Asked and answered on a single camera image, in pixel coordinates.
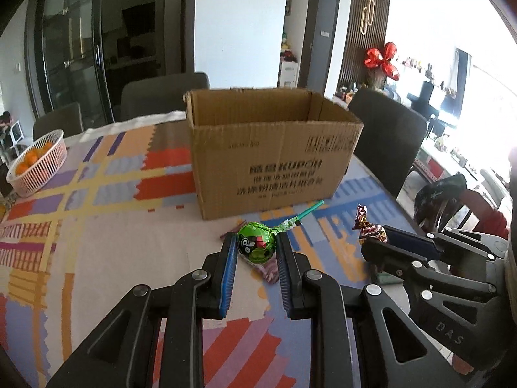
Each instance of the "sliding glass door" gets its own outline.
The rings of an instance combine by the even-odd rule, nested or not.
[[[45,111],[78,102],[84,128],[113,122],[102,59],[100,7],[101,0],[38,0],[36,13],[35,44],[39,39]]]

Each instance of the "wrapped candy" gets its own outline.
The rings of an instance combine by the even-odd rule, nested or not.
[[[237,232],[239,253],[255,270],[262,274],[263,278],[274,283],[278,280],[278,267],[275,257],[275,236],[280,232],[288,231],[301,225],[300,220],[312,213],[324,203],[320,200],[303,213],[284,220],[274,228],[261,223],[246,223]]]
[[[375,238],[381,242],[386,243],[388,241],[388,236],[386,235],[384,227],[382,227],[380,224],[370,223],[366,217],[367,212],[368,210],[366,209],[366,206],[357,206],[356,222],[352,230],[360,230],[360,245],[363,246],[364,241],[368,238]]]

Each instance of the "balloon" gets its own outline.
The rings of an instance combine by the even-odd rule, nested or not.
[[[381,69],[384,74],[386,74],[390,79],[398,80],[400,79],[399,70],[389,61],[384,61],[381,64]]]
[[[383,56],[381,51],[377,48],[370,48],[366,51],[366,59],[364,60],[364,65],[369,69],[374,69],[379,67],[383,61]]]
[[[396,46],[393,42],[388,42],[386,45],[384,45],[384,59],[389,61],[391,60],[396,54]]]

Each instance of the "open cardboard box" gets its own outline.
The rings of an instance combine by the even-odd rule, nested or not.
[[[187,121],[204,219],[331,197],[363,129],[305,89],[194,90]]]

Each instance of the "wood slat panel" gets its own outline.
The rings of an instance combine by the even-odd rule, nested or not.
[[[369,0],[351,0],[338,89],[350,82],[357,84],[365,82],[368,79],[368,69],[363,64],[366,50],[375,47],[382,51],[384,47],[390,0],[374,1],[372,25],[368,26],[366,35],[362,35],[360,32],[361,16],[363,8],[368,6]]]

